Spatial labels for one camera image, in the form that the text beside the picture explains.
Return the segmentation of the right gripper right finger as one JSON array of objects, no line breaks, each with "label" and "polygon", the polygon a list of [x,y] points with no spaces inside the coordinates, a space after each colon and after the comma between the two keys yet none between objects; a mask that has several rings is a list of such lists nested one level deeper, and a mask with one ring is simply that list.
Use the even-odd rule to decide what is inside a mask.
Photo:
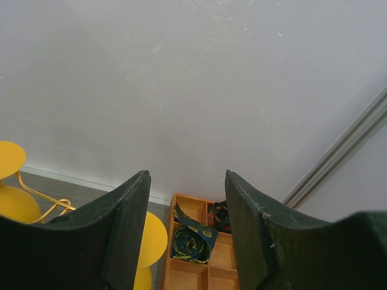
[{"label": "right gripper right finger", "polygon": [[323,228],[228,170],[225,192],[241,289],[335,289]]}]

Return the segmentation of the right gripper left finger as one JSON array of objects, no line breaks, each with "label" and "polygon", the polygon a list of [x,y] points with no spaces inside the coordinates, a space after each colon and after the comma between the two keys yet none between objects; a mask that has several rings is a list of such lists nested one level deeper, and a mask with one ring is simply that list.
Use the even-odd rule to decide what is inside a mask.
[{"label": "right gripper left finger", "polygon": [[132,289],[151,176],[122,185],[45,224],[39,274],[55,289]]}]

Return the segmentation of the gold wire wine glass rack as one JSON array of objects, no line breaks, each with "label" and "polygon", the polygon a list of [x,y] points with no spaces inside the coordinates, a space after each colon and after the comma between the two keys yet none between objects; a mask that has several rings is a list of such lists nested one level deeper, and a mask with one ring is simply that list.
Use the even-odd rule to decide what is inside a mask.
[{"label": "gold wire wine glass rack", "polygon": [[41,208],[39,209],[39,216],[34,218],[31,222],[29,222],[29,224],[44,223],[45,220],[47,220],[47,218],[50,216],[59,217],[76,210],[76,207],[67,198],[55,199],[51,196],[30,188],[24,182],[20,170],[17,171],[15,175],[19,185],[21,186],[21,189],[31,194],[32,197],[35,198],[38,205],[44,206],[43,210]]}]

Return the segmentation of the orange wine glass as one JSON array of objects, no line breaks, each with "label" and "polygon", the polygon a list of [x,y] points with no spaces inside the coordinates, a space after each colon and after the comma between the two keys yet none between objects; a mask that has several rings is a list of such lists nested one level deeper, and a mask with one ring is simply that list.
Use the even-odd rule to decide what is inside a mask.
[{"label": "orange wine glass", "polygon": [[41,217],[38,203],[31,194],[3,180],[19,173],[26,160],[25,150],[10,141],[1,141],[1,216],[24,224]]},{"label": "orange wine glass", "polygon": [[134,290],[152,288],[151,266],[163,256],[166,248],[166,227],[156,215],[148,211],[141,240]]}]

